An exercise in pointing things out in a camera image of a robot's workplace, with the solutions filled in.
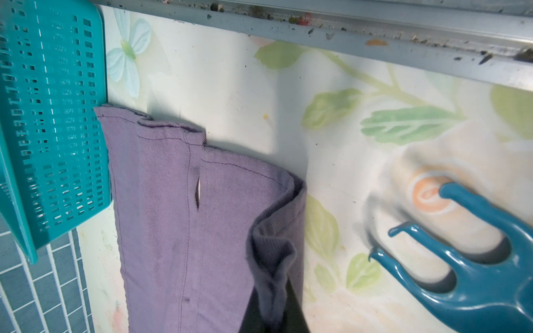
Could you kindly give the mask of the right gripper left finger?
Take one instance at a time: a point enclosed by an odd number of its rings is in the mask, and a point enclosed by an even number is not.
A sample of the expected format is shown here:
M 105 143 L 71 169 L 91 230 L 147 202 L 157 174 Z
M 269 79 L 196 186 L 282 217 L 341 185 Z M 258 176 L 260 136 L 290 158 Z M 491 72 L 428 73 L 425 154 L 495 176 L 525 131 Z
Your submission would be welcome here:
M 248 302 L 239 333 L 266 333 L 267 327 L 263 322 L 257 291 L 252 291 L 251 298 Z

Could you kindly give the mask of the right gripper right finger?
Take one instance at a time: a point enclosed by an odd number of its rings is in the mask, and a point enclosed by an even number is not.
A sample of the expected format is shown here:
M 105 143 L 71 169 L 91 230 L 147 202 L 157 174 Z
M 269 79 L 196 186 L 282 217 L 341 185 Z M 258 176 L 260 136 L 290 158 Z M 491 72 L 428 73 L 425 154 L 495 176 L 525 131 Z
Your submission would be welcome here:
M 286 286 L 287 301 L 283 316 L 283 333 L 309 333 L 309 328 L 291 281 Z

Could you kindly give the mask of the purple trousers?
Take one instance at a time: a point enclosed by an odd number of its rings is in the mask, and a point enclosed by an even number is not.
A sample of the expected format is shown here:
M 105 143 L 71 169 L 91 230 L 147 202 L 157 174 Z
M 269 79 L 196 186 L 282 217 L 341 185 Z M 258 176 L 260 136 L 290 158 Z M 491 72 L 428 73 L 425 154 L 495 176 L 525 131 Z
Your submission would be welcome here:
M 288 280 L 303 300 L 305 181 L 210 147 L 188 123 L 113 105 L 95 112 L 129 331 L 239 332 L 257 291 L 266 332 L 283 332 Z

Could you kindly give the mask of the teal plastic mesh basket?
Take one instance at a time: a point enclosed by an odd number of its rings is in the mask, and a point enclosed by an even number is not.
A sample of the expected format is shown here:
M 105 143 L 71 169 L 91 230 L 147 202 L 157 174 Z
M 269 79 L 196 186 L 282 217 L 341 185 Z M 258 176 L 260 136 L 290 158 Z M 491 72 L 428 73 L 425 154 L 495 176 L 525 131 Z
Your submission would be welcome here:
M 95 5 L 1 3 L 1 216 L 30 263 L 110 205 L 106 101 Z

